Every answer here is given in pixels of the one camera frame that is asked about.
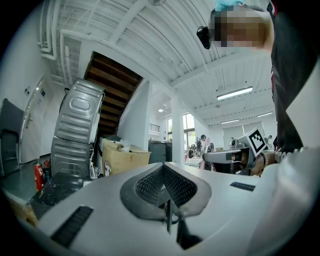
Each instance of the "black shirt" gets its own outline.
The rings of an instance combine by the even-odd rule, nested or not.
[[[278,6],[276,0],[270,2],[268,11],[274,27],[271,83],[277,119],[276,143],[278,151],[288,153],[300,149],[303,144],[286,110],[311,74],[318,51],[312,36],[304,29],[298,9]]]

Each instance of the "cardboard box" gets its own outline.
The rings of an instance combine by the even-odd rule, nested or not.
[[[134,145],[130,146],[130,152],[121,152],[119,149],[122,147],[121,144],[113,143],[107,139],[103,140],[103,175],[105,175],[105,162],[109,163],[110,175],[116,175],[149,164],[150,152]]]

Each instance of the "white column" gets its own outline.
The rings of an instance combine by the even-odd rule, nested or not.
[[[184,123],[181,101],[177,96],[171,98],[172,109],[172,162],[185,163]]]

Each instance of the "plastic bag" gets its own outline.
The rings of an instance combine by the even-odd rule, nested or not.
[[[122,144],[122,148],[119,148],[121,152],[129,152],[130,151],[130,142],[128,140],[121,139],[120,143]]]

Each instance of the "door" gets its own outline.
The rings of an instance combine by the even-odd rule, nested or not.
[[[45,80],[41,80],[24,112],[24,126],[21,137],[22,164],[40,157],[41,134],[44,114],[52,100],[52,92]]]

